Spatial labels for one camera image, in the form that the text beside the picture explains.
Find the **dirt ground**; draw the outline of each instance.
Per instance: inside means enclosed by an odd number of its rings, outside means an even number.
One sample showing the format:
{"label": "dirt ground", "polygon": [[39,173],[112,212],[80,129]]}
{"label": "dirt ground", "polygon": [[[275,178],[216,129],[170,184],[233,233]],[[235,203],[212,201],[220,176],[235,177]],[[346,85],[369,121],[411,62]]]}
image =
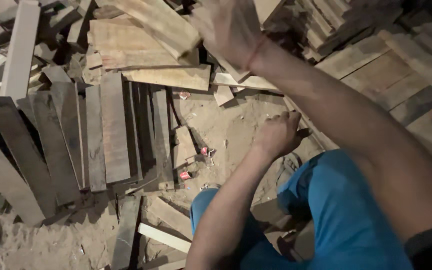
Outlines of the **dirt ground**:
{"label": "dirt ground", "polygon": [[[143,199],[142,221],[177,234],[147,212],[153,197],[162,197],[188,215],[191,201],[200,188],[206,183],[223,184],[251,146],[258,127],[267,117],[287,108],[282,97],[258,94],[258,91],[250,89],[238,93],[237,98],[225,107],[218,107],[210,94],[192,94],[187,100],[181,100],[175,93],[174,106],[178,118],[189,127],[198,146],[215,149],[214,165],[209,159],[200,156],[188,167],[194,177],[185,181],[185,189],[160,192]],[[321,150],[310,139],[305,139],[296,152],[304,162]],[[276,197],[279,166],[278,160],[268,170],[257,189],[253,204]],[[30,228],[15,221],[16,215],[11,210],[0,215],[0,269],[100,269],[110,264],[118,231],[114,206],[108,203],[106,193],[88,197],[88,204],[95,206],[40,228]],[[144,256],[141,263],[168,253],[176,257],[184,256],[180,251],[144,237],[140,247],[140,254]]]}

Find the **red thread bracelet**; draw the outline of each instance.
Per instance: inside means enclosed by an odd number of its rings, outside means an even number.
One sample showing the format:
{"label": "red thread bracelet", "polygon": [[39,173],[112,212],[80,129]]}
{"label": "red thread bracelet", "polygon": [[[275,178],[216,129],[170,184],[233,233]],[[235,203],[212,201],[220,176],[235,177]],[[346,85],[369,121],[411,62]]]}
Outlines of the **red thread bracelet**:
{"label": "red thread bracelet", "polygon": [[251,55],[249,56],[248,61],[246,62],[246,65],[244,65],[244,70],[250,71],[249,68],[251,67],[251,64],[256,58],[256,55],[258,54],[259,49],[263,46],[263,44],[266,41],[266,35],[262,34],[261,37],[258,40],[258,43],[256,44],[256,47],[252,51]]}

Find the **human arm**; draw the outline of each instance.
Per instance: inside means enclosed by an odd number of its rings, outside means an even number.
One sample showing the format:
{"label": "human arm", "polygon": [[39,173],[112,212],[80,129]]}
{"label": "human arm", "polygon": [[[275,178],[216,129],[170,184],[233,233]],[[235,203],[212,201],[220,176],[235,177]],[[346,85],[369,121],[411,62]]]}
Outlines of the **human arm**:
{"label": "human arm", "polygon": [[301,114],[284,112],[266,120],[250,150],[216,193],[197,224],[186,269],[218,269],[241,239],[251,202],[273,161],[294,150],[307,133],[297,133]]}
{"label": "human arm", "polygon": [[365,96],[263,37],[252,27],[251,0],[222,0],[210,8],[211,46],[273,83],[348,151],[403,241],[432,228],[432,157],[404,127]]}

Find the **blue pants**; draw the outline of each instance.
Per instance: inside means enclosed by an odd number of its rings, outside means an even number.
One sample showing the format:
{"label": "blue pants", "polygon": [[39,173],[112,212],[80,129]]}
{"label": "blue pants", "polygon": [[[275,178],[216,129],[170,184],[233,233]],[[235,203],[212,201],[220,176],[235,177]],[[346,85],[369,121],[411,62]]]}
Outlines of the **blue pants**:
{"label": "blue pants", "polygon": [[[202,191],[193,200],[193,233],[217,191]],[[277,197],[288,213],[309,205],[314,220],[314,258],[303,263],[288,261],[250,215],[235,254],[240,269],[412,269],[366,179],[343,150],[324,152],[303,164],[279,187]]]}

